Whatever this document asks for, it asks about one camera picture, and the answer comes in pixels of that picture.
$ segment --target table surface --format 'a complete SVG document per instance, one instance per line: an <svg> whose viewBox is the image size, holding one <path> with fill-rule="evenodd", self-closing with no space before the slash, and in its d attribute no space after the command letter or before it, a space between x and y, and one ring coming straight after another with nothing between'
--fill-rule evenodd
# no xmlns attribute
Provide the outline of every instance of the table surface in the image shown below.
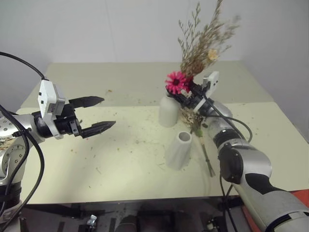
<svg viewBox="0 0 309 232"><path fill-rule="evenodd" d="M276 103L226 105L235 117L251 127L254 135L252 144L270 158L273 166L271 183L286 190L307 189L308 144ZM206 132L205 145L216 177L209 176L197 138L194 138L191 147L188 166L174 171L165 165L164 153L168 145L178 131L188 131L188 128L180 121L173 128L161 127L157 122L158 108L77 109L76 115L83 120L83 127L101 120L116 120L116 124L103 134L89 139L72 135L65 135L62 140L46 139L41 144L46 164L45 174L30 203L221 195L217 150ZM36 110L24 108L19 113ZM39 158L36 151L31 149L22 181L22 199L32 188L38 171Z"/></svg>
<svg viewBox="0 0 309 232"><path fill-rule="evenodd" d="M178 67L179 63L51 64L46 75L61 87L67 99L105 98L96 107L77 109L83 127L103 120L117 122L102 135L89 139L65 135L62 140L50 138L42 143L45 174L30 203L221 195L217 151L207 135L205 144L216 177L209 177L196 138L187 167L174 171L165 165L165 149L178 131L188 130L182 122L169 129L157 123L164 80ZM272 162L271 183L285 190L308 189L309 146L272 97L239 61L217 62L211 70L220 72L220 85L213 98L225 103L236 118L252 128L252 144ZM37 110L38 89L34 88L19 113ZM22 199L32 188L38 170L38 156L32 149L22 181Z"/></svg>

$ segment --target pink gerbera daisy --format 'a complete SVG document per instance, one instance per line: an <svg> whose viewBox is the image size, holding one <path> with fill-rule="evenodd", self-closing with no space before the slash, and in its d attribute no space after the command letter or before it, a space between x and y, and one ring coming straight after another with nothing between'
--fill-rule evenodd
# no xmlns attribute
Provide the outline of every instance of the pink gerbera daisy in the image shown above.
<svg viewBox="0 0 309 232"><path fill-rule="evenodd" d="M185 88L186 78L185 78L185 75L182 74L181 71L172 72L168 74L168 77L170 78L170 80L165 81L165 83L167 83L166 89L169 92L173 94L176 94L176 93L181 94L181 90L186 89Z"/></svg>

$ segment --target white wall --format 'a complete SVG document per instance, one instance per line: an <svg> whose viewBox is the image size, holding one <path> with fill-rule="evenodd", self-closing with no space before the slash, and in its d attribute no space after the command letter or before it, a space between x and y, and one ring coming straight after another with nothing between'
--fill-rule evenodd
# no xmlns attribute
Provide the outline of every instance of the white wall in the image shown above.
<svg viewBox="0 0 309 232"><path fill-rule="evenodd" d="M0 50L43 72L50 62L180 61L178 19L197 0L1 0ZM216 0L202 0L203 23ZM308 137L308 0L225 0L223 18L242 17L233 47L221 58L242 59ZM0 102L16 110L39 77L0 58Z"/></svg>

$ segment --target white vase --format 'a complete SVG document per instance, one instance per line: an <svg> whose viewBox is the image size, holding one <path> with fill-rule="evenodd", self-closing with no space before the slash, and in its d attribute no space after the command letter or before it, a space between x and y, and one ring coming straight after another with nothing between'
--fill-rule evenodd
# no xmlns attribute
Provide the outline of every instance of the white vase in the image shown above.
<svg viewBox="0 0 309 232"><path fill-rule="evenodd" d="M159 124L163 127L172 127L177 123L180 104L169 96L160 101Z"/></svg>
<svg viewBox="0 0 309 232"><path fill-rule="evenodd" d="M190 133L179 132L165 152L166 165L174 170L180 170L185 166L189 162L191 143Z"/></svg>

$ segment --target white ceramic vase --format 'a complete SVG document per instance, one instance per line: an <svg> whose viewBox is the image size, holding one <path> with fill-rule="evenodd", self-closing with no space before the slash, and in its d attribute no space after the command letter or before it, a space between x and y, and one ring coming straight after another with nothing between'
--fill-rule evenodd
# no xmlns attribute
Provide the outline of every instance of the white ceramic vase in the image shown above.
<svg viewBox="0 0 309 232"><path fill-rule="evenodd" d="M189 162L191 143L190 133L179 132L165 152L166 165L174 170L180 170L185 166Z"/></svg>
<svg viewBox="0 0 309 232"><path fill-rule="evenodd" d="M163 127L172 127L177 123L180 104L169 96L160 101L159 124Z"/></svg>

